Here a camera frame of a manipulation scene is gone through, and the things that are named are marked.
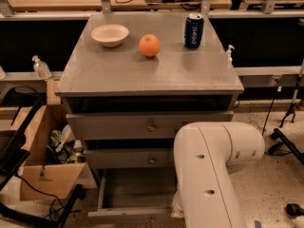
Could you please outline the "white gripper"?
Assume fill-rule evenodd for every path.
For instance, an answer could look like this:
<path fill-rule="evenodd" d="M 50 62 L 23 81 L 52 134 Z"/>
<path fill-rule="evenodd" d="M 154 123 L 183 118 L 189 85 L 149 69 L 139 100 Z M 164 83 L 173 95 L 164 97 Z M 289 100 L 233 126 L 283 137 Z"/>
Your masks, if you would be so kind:
<path fill-rule="evenodd" d="M 184 213 L 182 208 L 181 195 L 179 191 L 175 193 L 172 199 L 171 206 L 172 206 L 171 217 L 174 219 L 183 219 Z"/>

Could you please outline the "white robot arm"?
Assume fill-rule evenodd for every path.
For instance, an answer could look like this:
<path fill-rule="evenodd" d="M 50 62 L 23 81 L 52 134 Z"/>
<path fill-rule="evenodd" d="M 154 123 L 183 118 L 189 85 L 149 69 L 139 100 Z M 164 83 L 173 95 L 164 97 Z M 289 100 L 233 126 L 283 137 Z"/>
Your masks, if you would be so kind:
<path fill-rule="evenodd" d="M 247 228 L 229 174 L 258 162 L 264 151 L 261 133 L 247 123 L 182 127 L 174 140 L 173 209 L 184 215 L 186 228 Z"/>

